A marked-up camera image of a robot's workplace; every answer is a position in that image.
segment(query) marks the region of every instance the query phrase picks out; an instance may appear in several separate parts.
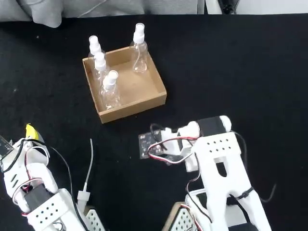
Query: white robotic arm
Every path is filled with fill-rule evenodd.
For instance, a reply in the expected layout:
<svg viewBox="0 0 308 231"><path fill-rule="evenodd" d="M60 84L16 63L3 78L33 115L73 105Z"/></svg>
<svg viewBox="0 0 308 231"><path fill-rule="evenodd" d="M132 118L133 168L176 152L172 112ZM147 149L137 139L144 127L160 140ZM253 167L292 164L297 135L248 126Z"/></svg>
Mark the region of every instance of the white robotic arm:
<svg viewBox="0 0 308 231"><path fill-rule="evenodd" d="M66 189L58 189L47 168L47 147L39 133L29 126L26 139L19 140L12 147L5 144L8 153L0 156L7 194L20 207L22 216L27 217L35 231L104 231L95 210L91 209L85 216L71 194Z"/></svg>
<svg viewBox="0 0 308 231"><path fill-rule="evenodd" d="M188 183L185 198L199 230L271 230L260 198L250 184L228 117L193 121L176 131L163 128L142 134L139 139L141 158L167 164L185 162L188 172L199 171L194 180L201 177L204 188L190 192ZM205 196L205 203L200 202L200 195Z"/></svg>

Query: bottle cap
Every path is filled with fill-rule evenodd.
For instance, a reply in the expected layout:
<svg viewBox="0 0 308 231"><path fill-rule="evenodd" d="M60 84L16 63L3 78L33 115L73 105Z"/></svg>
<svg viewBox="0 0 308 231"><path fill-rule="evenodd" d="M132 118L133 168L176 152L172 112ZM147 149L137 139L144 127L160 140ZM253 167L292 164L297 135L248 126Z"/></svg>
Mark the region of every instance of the bottle cap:
<svg viewBox="0 0 308 231"><path fill-rule="evenodd" d="M117 71L109 71L106 78L103 80L103 86L105 90L110 90L116 83L119 74Z"/></svg>
<svg viewBox="0 0 308 231"><path fill-rule="evenodd" d="M94 67L98 71L104 71L106 69L105 55L101 51L97 52L94 56Z"/></svg>
<svg viewBox="0 0 308 231"><path fill-rule="evenodd" d="M135 29L133 40L137 44L144 42L144 24L143 23L136 24L136 29Z"/></svg>
<svg viewBox="0 0 308 231"><path fill-rule="evenodd" d="M95 35L92 35L89 37L89 42L90 42L90 53L92 55L95 55L97 52L102 51L101 45L98 42L98 38Z"/></svg>

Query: cardboard box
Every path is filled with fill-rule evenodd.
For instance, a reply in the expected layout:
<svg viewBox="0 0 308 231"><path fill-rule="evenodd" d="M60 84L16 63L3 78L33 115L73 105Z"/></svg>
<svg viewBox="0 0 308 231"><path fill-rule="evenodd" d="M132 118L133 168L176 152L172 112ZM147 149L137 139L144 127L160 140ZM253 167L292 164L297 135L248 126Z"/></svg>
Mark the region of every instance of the cardboard box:
<svg viewBox="0 0 308 231"><path fill-rule="evenodd" d="M95 108L103 124L164 105L166 102L166 88L150 54L147 71L136 74L132 71L131 52L129 47L125 47L106 54L110 70L116 70L119 73L117 84L121 98L121 106L109 110L105 109L93 77L93 58L82 60Z"/></svg>

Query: white cable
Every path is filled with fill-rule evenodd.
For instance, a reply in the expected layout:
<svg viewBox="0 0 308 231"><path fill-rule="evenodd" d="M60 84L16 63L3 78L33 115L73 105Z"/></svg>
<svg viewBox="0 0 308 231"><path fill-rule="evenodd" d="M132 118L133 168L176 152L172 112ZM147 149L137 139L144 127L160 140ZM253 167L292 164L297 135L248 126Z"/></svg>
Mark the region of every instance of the white cable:
<svg viewBox="0 0 308 231"><path fill-rule="evenodd" d="M141 52L140 52L140 47L139 47L139 45L137 45L137 50L138 50L138 57L137 57L137 60L135 61L134 65L133 65L133 70L134 70L134 71L135 71L137 62L139 61L140 56L141 56Z"/></svg>
<svg viewBox="0 0 308 231"><path fill-rule="evenodd" d="M47 158L47 161L46 161L45 165L47 166L49 164L50 154L49 154L49 152L46 151L45 148L43 148L41 146L33 146L33 147L29 148L27 152L29 152L31 149L41 149L41 150L43 150L43 152L45 153L45 156Z"/></svg>
<svg viewBox="0 0 308 231"><path fill-rule="evenodd" d="M15 190L15 192L13 193L13 196L12 196L12 201L13 201L13 203L14 203L15 205L18 205L18 203L15 201L15 197L16 197L17 193L21 190L21 187L22 187L23 185L25 185L25 184L29 184L29 183L31 183L31 182L33 182L33 181L37 181L37 180L43 181L42 178L32 178L32 179L29 179L29 180L25 181L24 183L22 183L21 185L19 185L19 186L16 188L16 190Z"/></svg>
<svg viewBox="0 0 308 231"><path fill-rule="evenodd" d="M90 172L91 172L92 164L93 164L94 152L93 152L93 143L92 143L92 139L90 139L90 144L91 144L91 161L90 161L90 166L89 166L89 170L88 170L88 174L87 174L87 178L86 178L86 182L85 182L85 188L83 189L84 191L87 190L88 180L89 180L89 176L90 176Z"/></svg>
<svg viewBox="0 0 308 231"><path fill-rule="evenodd" d="M79 15L77 18L81 18L82 16L85 16L86 14L91 13L92 11L94 11L97 7L99 7L100 5L102 5L103 3L107 2L107 0L103 0L102 2L96 4L95 6L93 6L91 9L89 9L88 11L82 13L81 15Z"/></svg>
<svg viewBox="0 0 308 231"><path fill-rule="evenodd" d="M87 174L85 185L83 186L83 190L82 191L78 191L78 196L77 196L77 206L78 206L79 210L82 213L84 213L86 205L87 205L87 202L89 201L89 198L90 198L90 193L87 192L87 186L88 186L88 180L89 180L90 172L91 172L91 169L92 169L93 156L94 156L92 139L90 139L90 144L91 144L91 162L90 162L90 166L89 166L89 170L88 170L88 174Z"/></svg>

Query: black cable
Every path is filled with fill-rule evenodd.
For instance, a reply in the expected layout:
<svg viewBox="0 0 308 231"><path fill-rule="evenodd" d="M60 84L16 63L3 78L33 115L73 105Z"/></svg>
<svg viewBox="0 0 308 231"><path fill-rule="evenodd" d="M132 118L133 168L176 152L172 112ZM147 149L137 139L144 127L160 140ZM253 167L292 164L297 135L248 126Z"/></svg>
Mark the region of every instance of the black cable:
<svg viewBox="0 0 308 231"><path fill-rule="evenodd" d="M61 224L61 229L60 229L60 231L63 230L63 224L62 224L62 223L60 223L60 222L55 222L55 223L53 223L53 224Z"/></svg>
<svg viewBox="0 0 308 231"><path fill-rule="evenodd" d="M232 131L232 130L231 130L231 132L233 132L235 135L237 135L237 136L242 140L242 143L243 143L243 150L244 150L244 151L243 151L243 163L244 163L244 167L245 167L245 169L246 169L247 175L248 175L248 160L247 160L247 145L246 145L246 141L245 141L244 137L241 136L240 133L238 133L238 132L236 132L236 131ZM270 201L273 199L273 196L274 196L274 194L275 194L276 186L277 186L277 184L274 184L274 186L273 186L273 188L272 188L272 190L271 190L271 193L270 193L270 195L269 195L269 197L268 197L267 199L263 199L263 198L261 198L261 197L259 196L260 201L263 202L263 203L268 203L268 202L270 202Z"/></svg>
<svg viewBox="0 0 308 231"><path fill-rule="evenodd" d="M1 172L2 173L6 173L8 171L10 171L12 169L12 167L14 166L14 164L16 163L17 159L19 158L20 154L21 154L21 151L23 150L23 147L24 147L24 142L25 142L25 139L21 140L20 141L20 145L19 145L19 149L18 149L18 152L14 158L14 160L12 161L12 163L10 164L10 166L6 169L6 170L3 170L3 164L2 164L2 160L7 157L8 155L6 155L4 158L1 159Z"/></svg>
<svg viewBox="0 0 308 231"><path fill-rule="evenodd" d="M270 202L270 201L273 199L273 196L274 196L275 191L276 191L276 187L277 187L277 184L274 184L274 186L273 186L273 188L272 188L272 190L271 190L271 193L270 193L268 199L263 199L263 198L261 198L261 197L259 196L259 197L260 197L260 201L263 202L263 203L268 203L268 202Z"/></svg>
<svg viewBox="0 0 308 231"><path fill-rule="evenodd" d="M191 194L189 193L189 184L190 184L191 182L194 182L194 181L198 180L198 179L200 178L200 175L201 175L201 173L200 173L200 165L199 165L199 160L198 160L197 154L195 153L194 155L195 155L196 160L197 160L198 176L195 177L195 178L193 178L193 179L191 179L191 180L189 180L189 181L187 182L185 190L186 190L187 195L189 196L189 198L191 199L191 201L197 206L197 208L199 209L199 211L200 211L204 216L206 216L206 217L209 219L209 221L210 221L211 223L213 223L213 222L212 222L212 219L209 217L209 215L206 214L205 212L203 212L203 211L201 210L201 208L197 205L197 203L193 200Z"/></svg>
<svg viewBox="0 0 308 231"><path fill-rule="evenodd" d="M150 131L151 131L151 135L152 135L153 139L155 140L155 142L159 142L159 140L157 139L157 137L154 134L154 127L157 127L159 130L165 130L166 128L164 128L163 126L161 126L159 124L151 124L150 125ZM167 150L167 148L163 144L160 144L160 146L163 150Z"/></svg>
<svg viewBox="0 0 308 231"><path fill-rule="evenodd" d="M247 175L248 175L248 159L247 159L247 145L246 145L246 141L244 139L244 137L236 132L236 131L232 131L235 135L237 135L241 140L242 140L242 143L243 143L243 163L244 163L244 167L246 169L246 172L247 172Z"/></svg>
<svg viewBox="0 0 308 231"><path fill-rule="evenodd" d="M42 141L38 141L38 140L35 140L35 139L28 139L27 141L37 142L37 143L39 143L39 144L41 144L41 145L44 145L44 146L46 146L46 147L49 147L49 148L53 149L53 150L60 156L60 158L63 160L63 162L65 163L65 165L66 165L66 167L67 167L68 177L69 177L69 181L70 181L70 188L71 188L71 196L72 196L73 206L74 206L76 215L77 215L77 217L78 217L80 223L82 224L83 228L84 228L85 230L89 231L88 228L87 228L87 225L85 224L85 222L84 222L83 219L81 218L81 216L80 216L80 214L79 214L79 211L78 211L78 209L77 209L77 205L76 205L76 203L75 203L75 201L74 201L74 192L73 192L73 183L72 183L71 171L70 171L69 166L68 166L68 163L66 162L66 160L64 159L64 157L63 157L54 147L49 146L49 145L45 144L45 143L42 142Z"/></svg>

